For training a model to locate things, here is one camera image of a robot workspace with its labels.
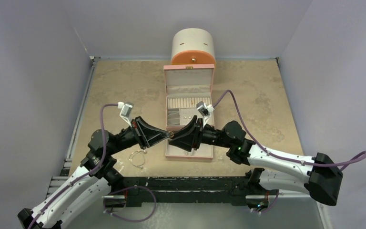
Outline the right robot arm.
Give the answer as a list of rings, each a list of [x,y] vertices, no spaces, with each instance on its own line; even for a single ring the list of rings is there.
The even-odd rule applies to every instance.
[[[325,205],[337,204],[343,172],[326,154],[300,156],[273,150],[246,138],[246,132],[237,121],[230,121],[219,130],[204,125],[202,119],[196,117],[169,141],[169,145],[187,152],[197,150],[203,144],[227,148],[226,155],[236,164],[262,166],[285,174],[285,181],[278,181],[276,186],[273,186],[273,179],[278,175],[269,175],[266,171],[251,178],[248,187],[254,194],[286,189],[309,194]]]

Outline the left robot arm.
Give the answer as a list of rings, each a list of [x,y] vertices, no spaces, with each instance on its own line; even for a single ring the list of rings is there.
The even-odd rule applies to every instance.
[[[91,136],[89,152],[73,174],[54,193],[36,207],[24,208],[18,219],[25,229],[60,229],[65,215],[76,213],[71,205],[110,193],[118,195],[125,188],[124,177],[113,166],[113,155],[134,145],[147,149],[173,136],[145,122],[140,116],[132,125],[112,134],[99,129]]]

